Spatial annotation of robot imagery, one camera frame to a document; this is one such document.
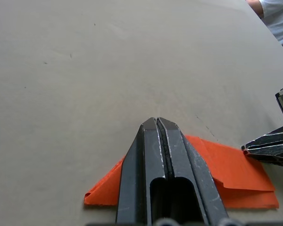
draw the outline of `gray table surface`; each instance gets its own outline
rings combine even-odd
[[[152,116],[240,147],[283,125],[283,48],[244,0],[0,0],[0,226],[113,222],[83,195]],[[283,219],[283,168],[266,166]]]

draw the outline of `white shirt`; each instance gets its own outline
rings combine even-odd
[[[264,18],[262,21],[283,46],[283,0],[260,0]]]

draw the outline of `table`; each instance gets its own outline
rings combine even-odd
[[[239,148],[283,125],[283,48],[244,0],[0,0],[0,226],[113,222],[83,195],[152,116]],[[265,166],[283,219],[283,168]]]

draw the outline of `person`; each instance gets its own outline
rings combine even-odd
[[[246,0],[283,46],[283,0]]]

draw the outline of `orange paper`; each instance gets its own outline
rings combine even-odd
[[[260,162],[241,150],[186,136],[206,161],[226,208],[278,208],[275,188]],[[86,205],[117,205],[124,158],[84,198]]]

